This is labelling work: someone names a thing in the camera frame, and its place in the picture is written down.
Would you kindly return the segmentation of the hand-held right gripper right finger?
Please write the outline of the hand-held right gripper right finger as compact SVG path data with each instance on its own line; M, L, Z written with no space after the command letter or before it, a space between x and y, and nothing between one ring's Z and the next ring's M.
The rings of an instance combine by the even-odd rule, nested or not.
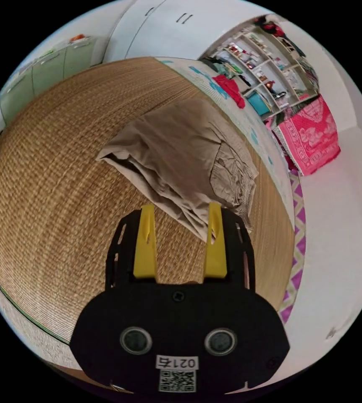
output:
M209 204L203 276L204 278L225 278L227 276L222 209L219 204L213 202Z

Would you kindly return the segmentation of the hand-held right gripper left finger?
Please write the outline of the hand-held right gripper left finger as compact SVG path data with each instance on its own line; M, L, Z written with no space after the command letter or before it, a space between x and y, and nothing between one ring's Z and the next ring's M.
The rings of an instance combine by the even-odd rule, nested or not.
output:
M136 279L157 279L157 249L155 208L153 204L141 208L136 237L133 275Z

